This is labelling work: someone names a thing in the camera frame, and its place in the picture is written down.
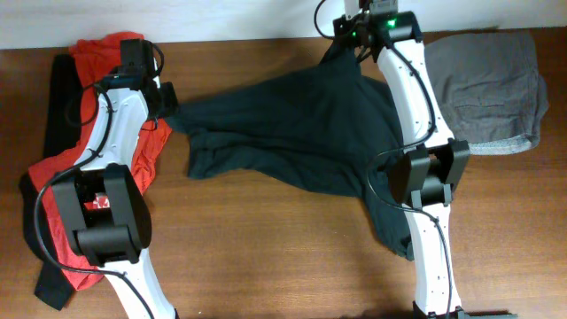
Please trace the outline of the black Nike t-shirt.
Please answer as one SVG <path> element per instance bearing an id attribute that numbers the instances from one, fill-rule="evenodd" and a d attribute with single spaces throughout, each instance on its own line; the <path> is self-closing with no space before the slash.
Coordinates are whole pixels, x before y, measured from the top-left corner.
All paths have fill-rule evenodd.
<path id="1" fill-rule="evenodd" d="M 248 169 L 359 198 L 377 239 L 413 259 L 386 175 L 402 144 L 399 117 L 388 85 L 363 75 L 352 51 L 331 46 L 317 66 L 184 103 L 167 124 L 190 139 L 190 178 Z"/>

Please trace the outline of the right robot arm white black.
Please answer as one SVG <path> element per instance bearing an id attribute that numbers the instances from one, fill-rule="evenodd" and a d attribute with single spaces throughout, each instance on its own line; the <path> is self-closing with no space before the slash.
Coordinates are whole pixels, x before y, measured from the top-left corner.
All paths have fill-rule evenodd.
<path id="1" fill-rule="evenodd" d="M 449 217 L 454 192 L 470 158 L 469 144 L 446 124 L 427 74 L 423 34 L 413 12 L 394 1 L 344 1 L 333 22 L 335 40 L 362 47 L 392 93 L 402 146 L 387 171 L 391 199 L 404 213 L 416 266 L 415 318 L 468 318 L 457 291 Z"/>

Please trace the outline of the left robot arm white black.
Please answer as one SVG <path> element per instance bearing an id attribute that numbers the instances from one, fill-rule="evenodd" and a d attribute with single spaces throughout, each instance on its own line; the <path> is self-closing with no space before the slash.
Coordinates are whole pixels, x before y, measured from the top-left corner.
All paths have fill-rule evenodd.
<path id="1" fill-rule="evenodd" d="M 130 318 L 176 318 L 151 264 L 151 215 L 133 159 L 139 134 L 177 105 L 172 83 L 159 81 L 162 51 L 142 39 L 120 42 L 120 63 L 92 85 L 96 119 L 75 163 L 47 183 L 73 253 L 75 273 L 103 275 Z"/>

